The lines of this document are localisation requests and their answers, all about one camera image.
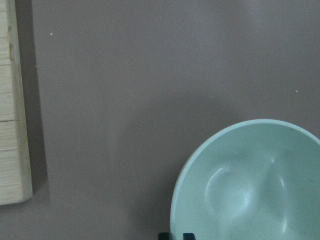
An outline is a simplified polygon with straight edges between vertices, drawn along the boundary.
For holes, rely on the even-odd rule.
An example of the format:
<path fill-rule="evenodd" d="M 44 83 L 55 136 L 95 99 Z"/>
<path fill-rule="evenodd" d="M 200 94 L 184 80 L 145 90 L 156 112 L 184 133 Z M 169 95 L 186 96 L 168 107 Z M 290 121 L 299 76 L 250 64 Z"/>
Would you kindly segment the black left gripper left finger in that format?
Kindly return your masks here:
<path fill-rule="evenodd" d="M 170 240 L 170 233 L 169 232 L 160 232 L 157 235 L 158 240 Z"/>

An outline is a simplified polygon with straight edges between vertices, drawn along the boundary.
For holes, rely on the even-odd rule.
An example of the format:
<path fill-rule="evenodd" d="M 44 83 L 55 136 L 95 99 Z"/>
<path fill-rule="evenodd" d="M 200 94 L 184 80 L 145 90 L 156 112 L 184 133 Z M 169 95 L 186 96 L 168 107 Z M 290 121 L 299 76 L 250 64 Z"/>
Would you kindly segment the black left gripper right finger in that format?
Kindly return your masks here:
<path fill-rule="evenodd" d="M 183 240 L 196 240 L 195 234 L 191 232 L 184 232 Z"/>

